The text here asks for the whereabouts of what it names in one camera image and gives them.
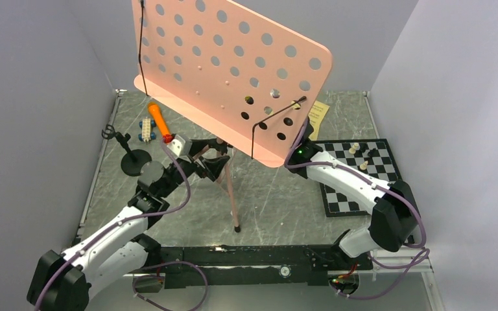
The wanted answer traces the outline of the yellow sheet music page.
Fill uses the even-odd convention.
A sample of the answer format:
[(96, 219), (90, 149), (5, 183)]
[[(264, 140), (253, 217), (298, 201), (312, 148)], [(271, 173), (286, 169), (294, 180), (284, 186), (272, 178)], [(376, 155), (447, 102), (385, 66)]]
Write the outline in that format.
[(325, 119), (327, 112), (329, 111), (329, 106), (316, 100), (308, 114), (309, 124), (312, 126), (313, 130), (309, 134), (309, 138), (312, 141), (318, 139), (320, 127), (322, 121)]

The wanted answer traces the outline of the orange toy microphone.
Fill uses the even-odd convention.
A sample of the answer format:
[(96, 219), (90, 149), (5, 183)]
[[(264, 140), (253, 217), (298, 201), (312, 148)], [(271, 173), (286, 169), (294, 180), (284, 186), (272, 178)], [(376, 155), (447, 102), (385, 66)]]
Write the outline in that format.
[(154, 122), (156, 123), (156, 126), (159, 129), (165, 143), (171, 142), (174, 137), (169, 131), (169, 127), (163, 118), (160, 107), (155, 102), (149, 102), (148, 112), (154, 119)]

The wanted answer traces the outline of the black microphone stand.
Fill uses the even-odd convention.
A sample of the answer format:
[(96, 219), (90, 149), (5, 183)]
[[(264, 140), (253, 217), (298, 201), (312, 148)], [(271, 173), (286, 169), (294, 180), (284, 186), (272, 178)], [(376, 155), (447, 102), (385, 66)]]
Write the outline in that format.
[(131, 177), (140, 176), (142, 174), (143, 167), (152, 161), (151, 155), (142, 149), (131, 149), (128, 142), (131, 139), (129, 133), (121, 133), (115, 130), (111, 124), (107, 124), (105, 128), (101, 131), (103, 139), (110, 140), (115, 139), (126, 154), (121, 160), (121, 170)]

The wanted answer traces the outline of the pink music stand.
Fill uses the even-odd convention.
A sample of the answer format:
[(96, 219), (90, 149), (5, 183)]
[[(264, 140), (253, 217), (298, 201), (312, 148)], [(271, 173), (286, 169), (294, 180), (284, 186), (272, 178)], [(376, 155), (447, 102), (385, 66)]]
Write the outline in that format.
[(133, 1), (134, 86), (238, 151), (284, 164), (330, 50), (234, 1)]

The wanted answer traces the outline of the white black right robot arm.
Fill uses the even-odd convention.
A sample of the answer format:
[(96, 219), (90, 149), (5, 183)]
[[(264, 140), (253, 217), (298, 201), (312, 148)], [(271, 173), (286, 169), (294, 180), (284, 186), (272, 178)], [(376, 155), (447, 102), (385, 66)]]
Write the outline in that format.
[(327, 187), (329, 204), (357, 207), (370, 215), (367, 224), (345, 231), (335, 242), (331, 258), (340, 269), (375, 249), (397, 252), (415, 229), (423, 229), (411, 187), (398, 176), (385, 141), (306, 139), (290, 152), (286, 167)]

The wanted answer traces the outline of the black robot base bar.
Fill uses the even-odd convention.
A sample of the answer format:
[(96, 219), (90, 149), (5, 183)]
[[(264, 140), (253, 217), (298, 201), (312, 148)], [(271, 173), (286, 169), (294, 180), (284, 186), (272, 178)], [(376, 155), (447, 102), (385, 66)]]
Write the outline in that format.
[(188, 286), (305, 283), (373, 269), (366, 254), (344, 260), (329, 245), (163, 247), (136, 273), (164, 277), (166, 289)]

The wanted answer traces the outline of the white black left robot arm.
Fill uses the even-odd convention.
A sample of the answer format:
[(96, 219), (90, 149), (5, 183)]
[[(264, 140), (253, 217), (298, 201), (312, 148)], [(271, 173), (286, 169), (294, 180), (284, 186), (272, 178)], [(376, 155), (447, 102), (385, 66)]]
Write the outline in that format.
[(192, 174), (216, 181), (230, 160), (231, 145), (176, 134), (161, 147), (171, 163), (145, 163), (134, 196), (116, 217), (73, 247), (40, 257), (27, 291), (35, 310), (85, 310), (91, 299), (123, 275), (159, 266), (161, 246), (146, 231), (171, 213), (166, 197), (187, 185)]

